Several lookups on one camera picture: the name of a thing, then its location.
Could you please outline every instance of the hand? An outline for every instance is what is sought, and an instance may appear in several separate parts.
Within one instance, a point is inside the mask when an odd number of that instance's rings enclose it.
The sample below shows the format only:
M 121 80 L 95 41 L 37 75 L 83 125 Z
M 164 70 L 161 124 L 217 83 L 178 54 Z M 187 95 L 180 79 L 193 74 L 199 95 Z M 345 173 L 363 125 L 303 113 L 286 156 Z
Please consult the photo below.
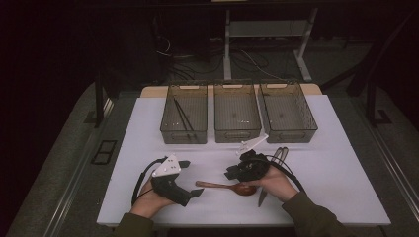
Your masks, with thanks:
M 166 197 L 161 197 L 152 190 L 151 177 L 144 184 L 139 195 L 140 197 L 135 201 L 130 213 L 146 218 L 153 217 L 161 208 L 175 203 Z
M 282 202 L 286 202 L 298 193 L 287 176 L 274 166 L 269 167 L 268 172 L 262 179 L 243 182 L 243 184 L 248 186 L 262 186 L 266 192 L 277 197 Z

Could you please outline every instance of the wire mesh basket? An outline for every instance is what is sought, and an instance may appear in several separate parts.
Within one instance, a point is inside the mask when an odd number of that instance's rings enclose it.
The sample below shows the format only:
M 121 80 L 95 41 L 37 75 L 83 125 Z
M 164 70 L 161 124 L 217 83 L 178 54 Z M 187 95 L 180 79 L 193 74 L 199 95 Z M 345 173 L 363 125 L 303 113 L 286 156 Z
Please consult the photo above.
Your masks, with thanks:
M 169 85 L 160 131 L 166 144 L 205 144 L 208 130 L 207 81 Z
M 317 130 L 310 107 L 297 82 L 260 81 L 258 101 L 269 143 L 307 143 Z
M 258 137 L 262 129 L 253 81 L 215 80 L 215 142 L 235 143 Z

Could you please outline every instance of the green sleeve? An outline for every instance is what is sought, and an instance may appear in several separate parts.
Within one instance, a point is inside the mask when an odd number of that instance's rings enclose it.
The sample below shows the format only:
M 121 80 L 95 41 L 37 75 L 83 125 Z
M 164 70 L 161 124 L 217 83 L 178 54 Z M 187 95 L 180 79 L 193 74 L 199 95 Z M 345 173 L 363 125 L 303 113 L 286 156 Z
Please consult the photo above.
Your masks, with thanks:
M 355 236 L 336 215 L 323 206 L 314 204 L 305 193 L 299 193 L 283 204 L 293 219 L 298 236 Z
M 110 237 L 149 237 L 153 231 L 153 221 L 145 217 L 126 213 Z

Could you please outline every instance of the wooden spoon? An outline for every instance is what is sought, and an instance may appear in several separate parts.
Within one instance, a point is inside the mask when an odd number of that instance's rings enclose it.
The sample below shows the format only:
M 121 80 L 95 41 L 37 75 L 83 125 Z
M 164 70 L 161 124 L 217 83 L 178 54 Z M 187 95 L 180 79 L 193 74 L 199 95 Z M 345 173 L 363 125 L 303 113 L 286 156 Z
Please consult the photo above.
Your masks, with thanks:
M 214 183 L 208 183 L 204 181 L 196 181 L 195 185 L 198 187 L 203 188 L 223 188 L 223 189 L 230 189 L 237 193 L 240 196 L 251 196 L 256 193 L 257 188 L 255 186 L 246 186 L 242 185 L 241 183 L 235 184 L 235 185 L 221 185 L 221 184 L 214 184 Z

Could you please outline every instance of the person's left hand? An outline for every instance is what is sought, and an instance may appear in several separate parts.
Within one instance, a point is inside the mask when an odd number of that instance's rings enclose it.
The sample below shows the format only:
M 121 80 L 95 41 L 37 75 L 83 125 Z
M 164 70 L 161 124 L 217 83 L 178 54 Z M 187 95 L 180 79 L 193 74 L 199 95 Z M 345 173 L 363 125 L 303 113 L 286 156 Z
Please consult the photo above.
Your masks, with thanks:
M 161 208 L 174 204 L 172 200 L 158 195 L 151 186 L 151 177 L 142 187 L 139 198 L 132 206 L 130 213 L 146 218 L 153 217 Z

